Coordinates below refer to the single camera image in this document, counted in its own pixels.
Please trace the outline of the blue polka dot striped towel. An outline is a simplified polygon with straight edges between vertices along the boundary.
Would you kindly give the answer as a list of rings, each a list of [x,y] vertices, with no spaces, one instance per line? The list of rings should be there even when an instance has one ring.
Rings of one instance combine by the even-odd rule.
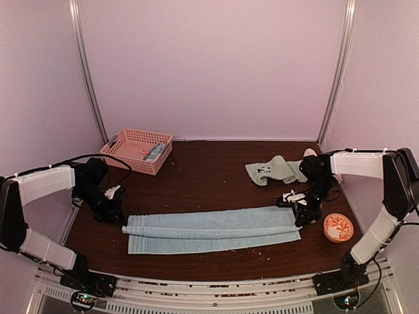
[[[159,155],[162,155],[165,153],[165,151],[168,149],[169,144],[168,143],[157,143],[154,147],[152,147],[150,150],[141,150],[141,153],[143,153],[142,160],[146,162],[154,162]]]

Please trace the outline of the light blue terry towel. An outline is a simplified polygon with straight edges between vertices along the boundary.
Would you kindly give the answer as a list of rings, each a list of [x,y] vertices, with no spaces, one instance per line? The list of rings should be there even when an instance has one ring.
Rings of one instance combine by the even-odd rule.
[[[290,208],[275,206],[159,215],[131,215],[122,233],[128,254],[198,254],[301,240]]]

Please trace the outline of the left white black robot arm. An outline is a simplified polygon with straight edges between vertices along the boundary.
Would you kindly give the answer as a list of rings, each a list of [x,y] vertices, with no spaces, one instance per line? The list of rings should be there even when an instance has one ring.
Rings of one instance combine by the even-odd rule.
[[[58,243],[70,216],[71,201],[92,211],[96,222],[126,225],[122,213],[123,187],[100,186],[107,164],[98,154],[84,155],[1,178],[1,249],[50,264],[79,290],[94,285],[87,259]]]

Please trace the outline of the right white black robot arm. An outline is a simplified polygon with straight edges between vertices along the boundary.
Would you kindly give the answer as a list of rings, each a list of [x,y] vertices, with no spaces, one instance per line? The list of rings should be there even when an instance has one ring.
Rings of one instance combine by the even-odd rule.
[[[373,258],[398,233],[405,219],[418,210],[418,164],[409,148],[397,150],[334,150],[322,154],[304,152],[300,172],[310,181],[306,203],[293,207],[298,227],[317,222],[337,178],[357,218],[369,226],[360,240],[342,257],[336,284],[350,288]]]

